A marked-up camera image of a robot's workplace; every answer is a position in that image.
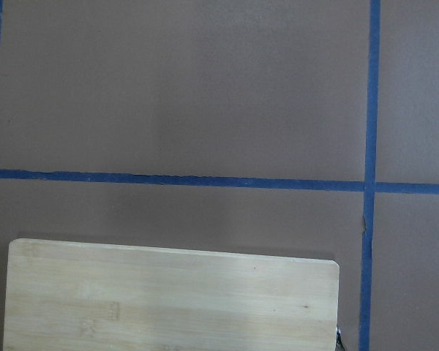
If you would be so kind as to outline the wooden cutting board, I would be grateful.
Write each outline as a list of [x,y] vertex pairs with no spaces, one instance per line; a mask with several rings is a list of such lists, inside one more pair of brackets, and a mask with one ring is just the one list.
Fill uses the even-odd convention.
[[332,260],[16,239],[5,350],[333,350]]

